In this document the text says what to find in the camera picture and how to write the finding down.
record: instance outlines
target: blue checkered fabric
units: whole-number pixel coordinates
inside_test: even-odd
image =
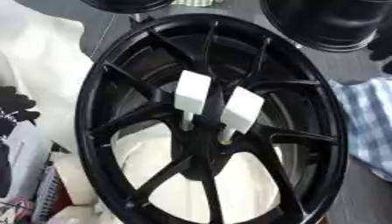
[[[392,80],[330,83],[347,114],[350,154],[392,181]]]

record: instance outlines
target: wheel spoke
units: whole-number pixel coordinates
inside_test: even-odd
[[[151,99],[154,95],[154,92],[158,90],[157,87],[154,87],[147,81],[122,70],[119,66],[116,66],[112,63],[105,62],[103,68],[107,73],[116,75],[127,81],[137,92],[147,99]]]
[[[210,164],[206,160],[200,160],[200,169],[202,171],[201,182],[206,192],[206,198],[210,208],[210,223],[223,224],[223,215],[221,211],[221,202],[219,200],[218,190]]]
[[[168,38],[162,37],[153,30],[150,30],[149,34],[159,43],[158,46],[163,47],[175,60],[180,61],[184,68],[193,68],[194,57],[190,53],[174,45]]]
[[[312,80],[282,80],[282,81],[259,81],[252,84],[249,89],[264,94],[280,90],[291,90],[296,92],[306,91],[310,88],[320,86],[318,81]]]
[[[149,120],[163,121],[174,112],[175,110],[171,105],[158,102],[147,103],[136,110],[130,111],[125,115],[114,118],[97,128],[91,129],[90,133],[92,137],[97,137],[103,134],[112,136],[118,130],[124,129],[135,123]]]
[[[251,131],[260,133],[261,136],[268,138],[274,144],[301,144],[307,147],[311,147],[314,144],[337,144],[337,139],[332,136],[323,136],[292,129],[281,129],[260,123],[255,123]]]
[[[264,41],[262,42],[262,47],[258,50],[257,55],[252,63],[252,66],[247,72],[247,78],[245,79],[246,82],[251,81],[250,79],[260,74],[263,67],[263,63],[267,57],[267,47],[270,44],[270,42],[271,42],[270,38],[265,38]]]
[[[195,70],[200,74],[210,74],[209,55],[211,52],[212,43],[214,42],[215,31],[218,25],[218,21],[214,21],[210,24],[210,30],[208,31],[208,34],[206,35],[206,38],[204,40],[202,53],[200,55],[200,58],[197,59],[195,62]]]
[[[270,41],[271,41],[270,38],[265,38],[263,40],[262,47],[260,47],[260,49],[257,51],[255,59],[253,60],[246,75],[243,78],[239,80],[235,80],[234,82],[230,83],[227,87],[229,91],[231,91],[233,88],[239,85],[245,86],[247,88],[248,85],[250,85],[250,83],[256,81],[257,75],[259,75],[260,72],[262,71],[263,63],[267,56],[267,46],[270,44]]]
[[[265,140],[263,140],[260,133],[250,132],[248,135],[255,144],[262,145],[260,150],[252,150],[251,152],[264,164],[271,177],[275,180],[281,193],[280,207],[282,210],[286,213],[302,214],[304,212],[302,204],[294,193],[292,184],[272,144],[268,141],[264,142]]]
[[[151,179],[136,190],[137,198],[140,200],[147,200],[154,190],[161,186],[166,180],[187,170],[191,166],[192,159],[192,157],[182,157],[171,161],[164,169],[156,173]]]

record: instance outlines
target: black wheel rim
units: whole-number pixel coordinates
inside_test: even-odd
[[[177,43],[179,37],[187,38],[192,35],[204,37],[201,42],[203,51],[188,52],[186,47]],[[225,58],[211,56],[213,46],[218,43],[225,45],[228,41],[230,47],[237,45],[236,51],[244,51],[253,58],[252,62],[245,66],[248,67],[246,71],[237,69],[243,74],[240,78],[223,79],[219,69],[210,67],[210,60],[213,58]],[[157,78],[153,72],[135,75],[135,70],[131,71],[132,68],[127,63],[137,59],[136,55],[140,55],[143,49],[156,51],[155,46],[159,46],[177,62],[174,65],[165,63],[166,66],[176,67],[178,71],[172,76],[163,76],[164,78]],[[290,79],[270,79],[274,77],[272,74],[259,79],[261,72],[268,73],[264,69],[267,69],[269,61],[278,61],[273,67],[282,67],[283,70],[289,71]],[[246,136],[237,136],[238,142],[249,144],[249,152],[267,167],[282,195],[279,207],[242,223],[317,223],[333,203],[342,184],[347,163],[345,126],[340,105],[332,90],[301,52],[272,32],[235,18],[205,14],[165,17],[149,22],[137,31],[124,34],[94,64],[85,80],[76,110],[80,158],[94,189],[108,208],[126,223],[192,223],[163,212],[149,203],[147,198],[153,189],[173,176],[173,173],[182,172],[192,160],[203,164],[199,167],[205,173],[202,182],[210,206],[210,223],[224,223],[212,178],[212,166],[209,160],[206,160],[211,156],[210,150],[204,150],[206,153],[188,150],[192,153],[181,155],[178,160],[174,159],[151,181],[135,189],[124,177],[111,149],[110,138],[114,133],[142,121],[162,121],[171,129],[173,138],[186,137],[177,125],[180,113],[172,106],[172,94],[156,88],[178,79],[179,72],[184,68],[213,76],[214,83],[217,83],[214,84],[214,92],[220,93],[224,90],[223,94],[217,94],[221,95],[215,98],[218,102],[225,99],[225,93],[230,92],[231,86],[240,83],[258,94],[270,95],[271,101],[276,102],[276,105],[278,102],[294,102],[292,97],[306,99],[305,104],[308,106],[303,107],[311,107],[317,118],[316,123],[310,124],[314,127],[305,125],[306,127],[299,128],[297,125],[296,130],[293,130],[255,124]],[[132,91],[136,90],[149,99],[149,103],[118,115],[118,101],[123,99],[124,92],[118,91],[118,87],[115,91],[107,89],[107,86],[110,86],[108,83],[129,85]],[[213,97],[211,103],[219,104]],[[206,113],[197,117],[196,123],[202,127],[205,134],[195,135],[211,139],[211,143],[215,139],[212,137],[221,128],[217,118],[219,107],[212,108],[206,109]],[[310,115],[302,117],[304,119],[300,122],[311,120]],[[305,163],[309,167],[306,167],[304,172],[311,174],[302,174],[300,180],[293,185],[276,153],[271,149],[271,141],[273,144],[294,143],[306,147],[308,155]],[[243,151],[243,148],[237,150],[235,144],[233,145],[234,147],[229,149],[232,153]],[[214,148],[209,144],[200,146],[204,149]]]
[[[146,11],[155,11],[174,0],[81,0],[82,2],[100,9],[114,13],[134,14]]]

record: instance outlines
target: black rim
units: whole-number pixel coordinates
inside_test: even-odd
[[[103,10],[114,13],[134,14],[146,11],[156,11],[174,0],[149,0],[149,1],[132,1],[132,0],[81,0],[84,3]]]
[[[313,49],[332,53],[350,53],[367,46],[375,36],[375,31],[373,31],[369,33],[366,38],[357,42],[349,41],[349,43],[347,43],[346,39],[325,39],[324,42],[317,41],[315,39],[307,38],[306,36],[295,33],[291,31],[288,25],[282,24],[275,13],[270,9],[268,0],[261,0],[260,3],[264,15],[281,33],[283,33],[288,38],[295,40],[299,44],[303,46],[309,46]]]
[[[189,43],[191,36],[201,37],[200,42],[192,42],[193,46],[200,43],[199,50],[191,51],[183,45],[181,39]],[[219,60],[229,60],[229,56],[214,54],[220,46],[234,49],[234,55],[248,55],[249,59],[244,60],[247,61],[244,65],[231,65],[240,60],[238,56],[223,65]],[[164,51],[172,61],[159,64],[155,70],[135,68],[146,51],[147,54]],[[174,70],[165,73],[168,67]],[[205,112],[196,118],[191,133],[179,128],[181,114],[172,106],[172,94],[160,88],[176,81],[182,69],[213,77],[213,90]],[[237,76],[223,75],[224,69],[231,69],[227,73]],[[279,72],[287,75],[279,77]],[[260,122],[247,135],[237,135],[232,145],[217,143],[216,134],[221,129],[219,105],[236,85],[266,97],[281,111],[281,120],[286,120],[286,125],[270,126]],[[145,102],[147,99],[147,103],[118,112],[130,91],[139,93],[139,98]],[[110,138],[118,130],[149,120],[165,123],[173,135],[173,148],[180,147],[183,153],[177,154],[167,167],[135,189],[116,162]],[[347,163],[346,131],[340,105],[314,65],[272,32],[217,15],[165,17],[119,38],[94,64],[83,84],[76,110],[76,134],[80,157],[93,187],[108,208],[126,223],[192,223],[165,213],[148,201],[155,188],[190,166],[201,173],[199,177],[210,207],[210,223],[224,223],[214,183],[215,159],[211,158],[239,151],[252,153],[266,166],[282,198],[276,209],[242,223],[317,223],[333,203]],[[272,144],[296,144],[301,151],[306,151],[304,169],[298,180],[287,175],[287,167],[279,161]],[[204,150],[194,150],[187,145]]]

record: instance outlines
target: floor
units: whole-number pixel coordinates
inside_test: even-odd
[[[115,39],[130,29],[127,16],[92,9],[80,0],[17,0],[42,13],[81,21],[85,33],[81,50],[96,60]],[[171,6],[152,12],[154,17],[183,13],[218,13],[241,18],[275,31],[260,11],[258,0],[226,0],[211,8]],[[303,48],[321,73],[340,82],[361,82],[382,73],[380,63],[369,59],[369,50],[352,53],[327,53]],[[392,185],[386,183],[359,163],[350,160],[346,181],[328,214],[332,224],[389,224],[392,222]]]

